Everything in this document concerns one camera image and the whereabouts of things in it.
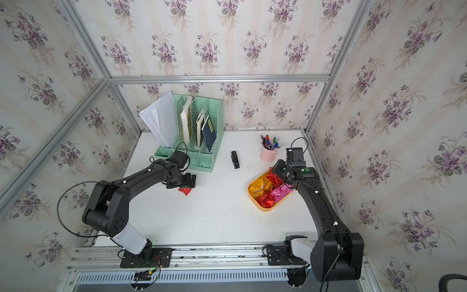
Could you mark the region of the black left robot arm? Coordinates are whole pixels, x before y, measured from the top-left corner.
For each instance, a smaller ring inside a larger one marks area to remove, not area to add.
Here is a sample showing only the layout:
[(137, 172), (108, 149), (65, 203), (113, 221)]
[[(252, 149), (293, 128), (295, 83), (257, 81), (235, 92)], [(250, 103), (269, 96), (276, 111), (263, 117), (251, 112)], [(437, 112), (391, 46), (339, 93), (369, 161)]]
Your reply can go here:
[(170, 158), (158, 159), (121, 180), (96, 182), (83, 210), (82, 222), (109, 237), (127, 253), (148, 261), (153, 243), (130, 223), (130, 202), (156, 184), (167, 189), (193, 189), (196, 175), (187, 173), (190, 157), (176, 151)]

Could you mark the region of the yellow tea bag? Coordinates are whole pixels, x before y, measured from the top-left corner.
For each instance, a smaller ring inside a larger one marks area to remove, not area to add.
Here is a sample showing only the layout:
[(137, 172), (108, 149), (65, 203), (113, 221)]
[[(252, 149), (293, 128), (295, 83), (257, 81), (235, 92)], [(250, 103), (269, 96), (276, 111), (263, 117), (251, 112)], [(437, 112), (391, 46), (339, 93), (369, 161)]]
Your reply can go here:
[(272, 182), (265, 177), (256, 179), (249, 185), (249, 193), (253, 197), (259, 197), (263, 195), (264, 191), (269, 191), (272, 187)]

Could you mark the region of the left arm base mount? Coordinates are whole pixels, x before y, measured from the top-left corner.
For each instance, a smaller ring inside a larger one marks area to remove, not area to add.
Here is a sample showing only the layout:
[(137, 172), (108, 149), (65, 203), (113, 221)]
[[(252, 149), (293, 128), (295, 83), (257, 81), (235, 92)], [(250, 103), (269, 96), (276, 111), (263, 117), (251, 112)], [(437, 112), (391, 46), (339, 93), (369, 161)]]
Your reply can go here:
[(131, 254), (127, 251), (123, 253), (120, 261), (120, 268), (153, 268), (160, 266), (161, 268), (168, 268), (172, 256), (172, 248), (152, 248), (143, 251), (139, 255)]

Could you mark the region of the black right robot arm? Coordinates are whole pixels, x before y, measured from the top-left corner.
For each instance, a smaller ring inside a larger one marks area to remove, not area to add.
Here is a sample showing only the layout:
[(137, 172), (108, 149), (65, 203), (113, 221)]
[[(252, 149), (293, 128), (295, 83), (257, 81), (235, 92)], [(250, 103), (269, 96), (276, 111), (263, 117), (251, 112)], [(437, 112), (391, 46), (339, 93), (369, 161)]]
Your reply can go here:
[(351, 232), (332, 207), (312, 167), (293, 167), (280, 159), (272, 168), (287, 186), (292, 186), (304, 202), (317, 229), (317, 240), (305, 236), (288, 236), (285, 258), (293, 263), (306, 262), (320, 281), (358, 280), (361, 276), (364, 241)]

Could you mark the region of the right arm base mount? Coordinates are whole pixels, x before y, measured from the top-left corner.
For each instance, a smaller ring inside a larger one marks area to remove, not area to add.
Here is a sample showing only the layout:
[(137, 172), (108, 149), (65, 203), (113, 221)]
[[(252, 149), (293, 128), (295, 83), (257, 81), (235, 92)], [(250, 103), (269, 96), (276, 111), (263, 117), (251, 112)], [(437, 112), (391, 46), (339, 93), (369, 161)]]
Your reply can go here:
[(269, 266), (307, 266), (311, 264), (315, 245), (315, 241), (305, 236), (286, 236), (282, 245), (265, 245), (262, 253)]

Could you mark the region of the pink tea bag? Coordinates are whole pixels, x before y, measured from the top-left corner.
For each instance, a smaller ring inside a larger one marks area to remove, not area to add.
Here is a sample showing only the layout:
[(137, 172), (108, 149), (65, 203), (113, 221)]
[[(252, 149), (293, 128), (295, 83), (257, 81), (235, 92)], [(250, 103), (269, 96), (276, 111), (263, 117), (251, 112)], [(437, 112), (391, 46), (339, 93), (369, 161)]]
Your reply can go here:
[(292, 185), (283, 183), (281, 186), (271, 191), (271, 195), (274, 198), (274, 201), (278, 203), (282, 199), (284, 199), (289, 193), (293, 191), (294, 191), (294, 187)]

